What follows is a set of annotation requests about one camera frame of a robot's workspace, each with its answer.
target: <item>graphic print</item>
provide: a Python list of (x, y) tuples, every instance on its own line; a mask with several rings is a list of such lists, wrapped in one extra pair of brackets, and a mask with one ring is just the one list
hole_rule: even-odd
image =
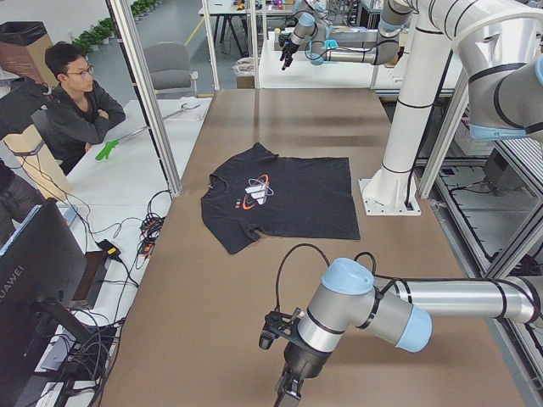
[(267, 174), (258, 178), (249, 178), (249, 186), (245, 188), (245, 196), (242, 203), (236, 202), (236, 208), (249, 210), (254, 208), (256, 204), (263, 205), (268, 197), (273, 195), (273, 190), (270, 188), (270, 178)]

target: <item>man's hair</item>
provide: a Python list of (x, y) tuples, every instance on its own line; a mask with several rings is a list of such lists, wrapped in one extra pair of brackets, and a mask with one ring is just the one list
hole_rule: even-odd
[(57, 42), (45, 50), (45, 65), (58, 79), (59, 74), (65, 74), (68, 70), (68, 64), (80, 57), (85, 58), (85, 54), (76, 46), (67, 42)]

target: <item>basket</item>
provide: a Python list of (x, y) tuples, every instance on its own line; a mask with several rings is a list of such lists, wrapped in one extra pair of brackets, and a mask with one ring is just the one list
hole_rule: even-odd
[(462, 116), (456, 128), (455, 143), (466, 155), (488, 157), (494, 146), (492, 142), (473, 140), (469, 132), (469, 122), (466, 115)]

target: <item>computer monitor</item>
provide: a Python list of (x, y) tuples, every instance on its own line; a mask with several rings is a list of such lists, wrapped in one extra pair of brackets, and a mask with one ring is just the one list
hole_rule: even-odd
[(52, 306), (53, 302), (58, 305), (60, 319), (70, 318), (65, 307), (87, 261), (52, 199), (27, 216), (2, 253), (0, 405), (10, 406), (34, 374), (59, 324), (59, 318), (55, 316), (55, 320), (40, 303)]

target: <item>gray chair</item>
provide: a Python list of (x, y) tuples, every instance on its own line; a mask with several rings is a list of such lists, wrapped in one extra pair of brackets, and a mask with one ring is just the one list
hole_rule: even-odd
[(197, 95), (198, 72), (190, 70), (186, 46), (176, 42), (159, 42), (145, 47), (143, 54), (156, 93), (190, 88), (193, 95)]

